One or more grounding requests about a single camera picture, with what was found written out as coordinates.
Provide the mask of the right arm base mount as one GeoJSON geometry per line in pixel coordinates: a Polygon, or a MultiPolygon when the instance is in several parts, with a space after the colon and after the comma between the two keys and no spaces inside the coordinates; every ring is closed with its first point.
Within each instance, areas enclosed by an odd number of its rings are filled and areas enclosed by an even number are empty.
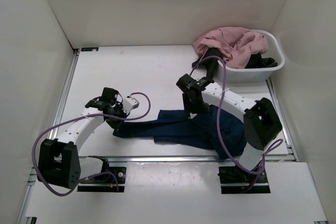
{"type": "Polygon", "coordinates": [[[260,175],[252,175],[236,166],[220,166],[217,175],[222,195],[271,193],[265,171],[260,175]]]}

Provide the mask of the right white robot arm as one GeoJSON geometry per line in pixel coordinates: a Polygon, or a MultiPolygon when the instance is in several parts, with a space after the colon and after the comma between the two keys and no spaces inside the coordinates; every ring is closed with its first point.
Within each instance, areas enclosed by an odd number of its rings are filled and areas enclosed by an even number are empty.
{"type": "Polygon", "coordinates": [[[254,175],[261,174],[263,170],[255,171],[255,168],[265,162],[265,155],[271,149],[271,141],[282,131],[280,119],[272,102],[267,98],[261,100],[244,98],[206,77],[195,80],[189,74],[185,74],[178,79],[176,85],[183,92],[184,110],[188,115],[209,112],[209,106],[214,105],[218,108],[217,127],[221,110],[232,114],[244,124],[247,144],[238,160],[230,154],[220,129],[217,129],[219,141],[227,156],[237,166],[236,177],[240,181],[247,182],[254,175]]]}

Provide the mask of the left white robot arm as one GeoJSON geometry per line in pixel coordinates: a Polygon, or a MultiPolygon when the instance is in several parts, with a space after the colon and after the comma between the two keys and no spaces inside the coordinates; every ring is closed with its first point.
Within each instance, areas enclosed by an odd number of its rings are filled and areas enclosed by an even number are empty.
{"type": "Polygon", "coordinates": [[[78,120],[55,139],[45,139],[39,149],[38,180],[48,189],[53,185],[74,190],[80,180],[93,176],[105,182],[110,176],[107,159],[100,156],[79,158],[79,150],[91,134],[103,123],[118,128],[137,108],[137,100],[127,96],[118,100],[119,92],[104,88],[101,96],[85,105],[78,120]]]}

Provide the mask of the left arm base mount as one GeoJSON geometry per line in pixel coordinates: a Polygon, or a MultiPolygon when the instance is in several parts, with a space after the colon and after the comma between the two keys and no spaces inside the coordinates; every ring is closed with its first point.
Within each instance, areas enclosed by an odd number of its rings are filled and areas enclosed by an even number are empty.
{"type": "Polygon", "coordinates": [[[107,157],[88,156],[80,159],[78,192],[123,193],[127,168],[112,166],[107,157]]]}

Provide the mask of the dark blue denim trousers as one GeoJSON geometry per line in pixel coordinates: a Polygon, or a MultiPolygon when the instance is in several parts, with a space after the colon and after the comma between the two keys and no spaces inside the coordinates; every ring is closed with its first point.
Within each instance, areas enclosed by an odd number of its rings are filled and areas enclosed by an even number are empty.
{"type": "MultiPolygon", "coordinates": [[[[188,118],[183,110],[160,110],[156,120],[124,122],[113,135],[120,138],[152,138],[156,144],[181,144],[205,150],[215,150],[227,159],[216,126],[218,107],[209,106],[208,114],[188,118]]],[[[231,156],[239,156],[246,146],[243,123],[232,114],[221,110],[219,128],[223,142],[231,156]]]]}

